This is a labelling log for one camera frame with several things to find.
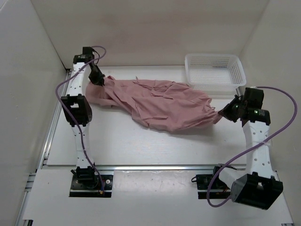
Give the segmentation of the pink trousers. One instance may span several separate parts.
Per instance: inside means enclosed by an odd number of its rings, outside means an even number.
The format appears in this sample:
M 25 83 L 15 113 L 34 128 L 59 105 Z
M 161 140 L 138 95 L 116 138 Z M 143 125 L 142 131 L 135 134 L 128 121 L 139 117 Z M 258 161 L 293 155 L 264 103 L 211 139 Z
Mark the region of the pink trousers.
M 91 104 L 122 108 L 137 123 L 168 132 L 212 126 L 222 118 L 207 93 L 175 81 L 108 76 L 104 86 L 88 83 L 85 96 Z

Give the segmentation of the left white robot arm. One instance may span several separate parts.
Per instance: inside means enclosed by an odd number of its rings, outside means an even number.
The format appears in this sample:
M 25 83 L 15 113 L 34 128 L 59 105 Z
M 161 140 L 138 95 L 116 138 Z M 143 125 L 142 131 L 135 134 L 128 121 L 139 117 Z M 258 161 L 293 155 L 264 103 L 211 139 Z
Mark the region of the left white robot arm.
M 92 120 L 92 109 L 85 97 L 87 79 L 96 76 L 103 78 L 94 64 L 93 53 L 76 55 L 73 59 L 73 70 L 66 94 L 60 97 L 63 112 L 70 124 L 75 138 L 77 164 L 73 174 L 80 184 L 87 188 L 98 188 L 104 191 L 104 181 L 95 166 L 89 147 L 89 124 Z

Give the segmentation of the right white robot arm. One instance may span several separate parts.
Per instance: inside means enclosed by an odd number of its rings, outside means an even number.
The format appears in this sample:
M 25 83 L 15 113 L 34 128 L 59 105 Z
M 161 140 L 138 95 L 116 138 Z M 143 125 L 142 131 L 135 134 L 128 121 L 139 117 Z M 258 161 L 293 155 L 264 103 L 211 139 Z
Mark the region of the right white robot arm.
M 230 199 L 243 205 L 268 210 L 283 191 L 283 183 L 276 180 L 270 163 L 270 113 L 263 110 L 263 95 L 246 99 L 235 96 L 218 113 L 236 122 L 241 120 L 246 139 L 246 170 L 240 172 L 227 164 L 215 167 L 210 184 L 216 188 L 225 185 Z

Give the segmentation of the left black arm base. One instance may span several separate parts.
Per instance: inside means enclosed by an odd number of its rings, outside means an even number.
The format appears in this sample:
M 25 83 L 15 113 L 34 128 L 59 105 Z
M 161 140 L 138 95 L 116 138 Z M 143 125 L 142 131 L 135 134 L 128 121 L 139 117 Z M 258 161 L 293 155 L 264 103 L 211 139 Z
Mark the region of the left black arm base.
M 77 180 L 76 173 L 72 172 L 72 181 L 70 186 L 70 197 L 82 197 L 82 198 L 111 198 L 112 186 L 113 186 L 113 175 L 104 174 L 102 180 L 104 182 L 104 191 L 101 190 L 101 182 L 99 177 L 95 176 L 96 181 L 88 184 L 82 183 Z

